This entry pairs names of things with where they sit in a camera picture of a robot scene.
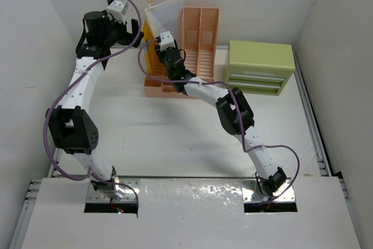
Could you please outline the orange plastic clipboard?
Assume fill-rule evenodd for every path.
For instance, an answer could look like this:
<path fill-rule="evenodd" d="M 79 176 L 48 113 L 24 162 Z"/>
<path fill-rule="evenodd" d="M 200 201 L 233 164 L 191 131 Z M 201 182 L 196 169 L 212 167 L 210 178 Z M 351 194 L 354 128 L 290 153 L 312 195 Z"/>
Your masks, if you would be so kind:
<path fill-rule="evenodd" d="M 150 42 L 154 40 L 154 35 L 146 20 L 144 22 L 142 32 L 144 34 L 143 42 L 147 44 L 147 46 L 145 47 L 147 72 L 152 76 L 161 76 L 163 74 L 163 64 L 159 61 L 156 51 L 154 49 L 156 43 Z"/>

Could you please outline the clear mesh document pouch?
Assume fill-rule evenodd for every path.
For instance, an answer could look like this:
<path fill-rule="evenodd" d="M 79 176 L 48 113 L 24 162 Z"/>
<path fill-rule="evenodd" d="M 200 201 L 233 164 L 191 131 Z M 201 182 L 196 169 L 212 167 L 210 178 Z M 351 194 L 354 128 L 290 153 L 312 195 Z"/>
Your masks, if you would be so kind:
<path fill-rule="evenodd" d="M 166 0 L 149 5 L 145 9 L 145 15 L 153 37 L 158 37 L 160 33 L 169 31 L 180 46 L 183 8 L 184 0 Z"/>

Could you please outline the green metal drawer box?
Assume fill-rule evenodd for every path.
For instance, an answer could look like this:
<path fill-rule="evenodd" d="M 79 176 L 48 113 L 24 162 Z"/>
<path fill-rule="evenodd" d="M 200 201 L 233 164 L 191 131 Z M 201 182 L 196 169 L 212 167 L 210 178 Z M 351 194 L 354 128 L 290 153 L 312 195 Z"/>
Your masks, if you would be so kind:
<path fill-rule="evenodd" d="M 278 96 L 295 71 L 290 44 L 231 40 L 225 82 L 245 93 Z"/>

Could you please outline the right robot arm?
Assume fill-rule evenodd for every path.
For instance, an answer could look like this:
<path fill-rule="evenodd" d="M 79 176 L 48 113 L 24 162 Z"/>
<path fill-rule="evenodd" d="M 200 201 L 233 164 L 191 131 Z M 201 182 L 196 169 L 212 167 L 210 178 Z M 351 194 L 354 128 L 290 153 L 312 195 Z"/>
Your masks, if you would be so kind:
<path fill-rule="evenodd" d="M 286 175 L 260 140 L 255 130 L 254 113 L 243 92 L 237 87 L 217 87 L 188 70 L 173 39 L 158 36 L 154 49 L 178 93 L 197 97 L 216 108 L 223 129 L 240 141 L 252 160 L 262 185 L 260 192 L 273 196 L 285 183 Z"/>

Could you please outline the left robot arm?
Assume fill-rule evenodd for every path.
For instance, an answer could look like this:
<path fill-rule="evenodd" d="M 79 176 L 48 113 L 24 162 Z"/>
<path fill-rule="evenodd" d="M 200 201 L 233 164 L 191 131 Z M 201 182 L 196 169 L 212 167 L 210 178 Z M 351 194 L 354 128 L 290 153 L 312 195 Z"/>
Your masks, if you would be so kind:
<path fill-rule="evenodd" d="M 76 46 L 75 70 L 68 88 L 47 110 L 43 134 L 51 134 L 56 148 L 72 155 L 86 170 L 85 176 L 73 176 L 74 181 L 91 179 L 92 185 L 119 201 L 132 187 L 120 182 L 116 169 L 95 152 L 99 131 L 89 116 L 94 88 L 114 55 L 111 47 L 137 47 L 143 37 L 141 19 L 131 20 L 131 31 L 122 12 L 92 11 L 82 19 L 83 30 Z"/>

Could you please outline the pink plastic file organizer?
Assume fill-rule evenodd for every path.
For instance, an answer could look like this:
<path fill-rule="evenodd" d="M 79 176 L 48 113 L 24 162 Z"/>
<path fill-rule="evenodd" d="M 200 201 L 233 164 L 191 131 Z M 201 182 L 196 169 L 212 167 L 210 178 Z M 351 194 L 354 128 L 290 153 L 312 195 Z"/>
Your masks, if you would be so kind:
<path fill-rule="evenodd" d="M 184 7 L 181 47 L 186 51 L 185 66 L 207 82 L 214 81 L 214 59 L 219 27 L 219 8 Z M 163 74 L 154 76 L 167 79 Z"/>

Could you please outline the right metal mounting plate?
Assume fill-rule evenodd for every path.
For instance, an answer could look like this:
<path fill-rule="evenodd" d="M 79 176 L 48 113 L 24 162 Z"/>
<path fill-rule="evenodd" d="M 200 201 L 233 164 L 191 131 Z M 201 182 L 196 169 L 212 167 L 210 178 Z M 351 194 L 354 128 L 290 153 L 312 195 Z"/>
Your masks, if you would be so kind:
<path fill-rule="evenodd" d="M 291 180 L 288 178 L 279 189 L 270 197 L 264 190 L 260 191 L 255 178 L 242 180 L 242 197 L 246 203 L 265 202 L 270 198 L 275 198 L 274 203 L 295 203 L 294 188 L 290 185 Z"/>

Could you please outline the metal mounting plate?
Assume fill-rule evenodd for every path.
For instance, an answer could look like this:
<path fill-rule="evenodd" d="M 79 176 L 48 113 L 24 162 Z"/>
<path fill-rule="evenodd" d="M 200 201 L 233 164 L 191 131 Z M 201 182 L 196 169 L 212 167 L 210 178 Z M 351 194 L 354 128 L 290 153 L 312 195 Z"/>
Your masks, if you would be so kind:
<path fill-rule="evenodd" d="M 275 198 L 274 203 L 295 203 L 294 188 L 290 185 L 291 180 L 288 178 L 279 189 L 270 197 L 264 190 L 260 191 L 255 178 L 242 180 L 242 197 L 246 203 L 265 202 L 270 198 Z"/>
<path fill-rule="evenodd" d="M 120 185 L 108 185 L 99 181 L 91 181 L 89 184 L 87 203 L 136 203 L 134 192 L 139 195 L 140 182 L 130 178 L 119 178 Z"/>

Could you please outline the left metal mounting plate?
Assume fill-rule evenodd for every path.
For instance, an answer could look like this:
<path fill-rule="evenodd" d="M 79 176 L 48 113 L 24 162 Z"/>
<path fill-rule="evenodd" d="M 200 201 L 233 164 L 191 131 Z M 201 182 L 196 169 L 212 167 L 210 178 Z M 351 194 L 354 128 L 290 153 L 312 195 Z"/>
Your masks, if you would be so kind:
<path fill-rule="evenodd" d="M 87 203 L 136 203 L 134 192 L 139 195 L 140 182 L 130 178 L 119 178 L 120 185 L 108 185 L 99 181 L 91 181 L 89 184 Z"/>

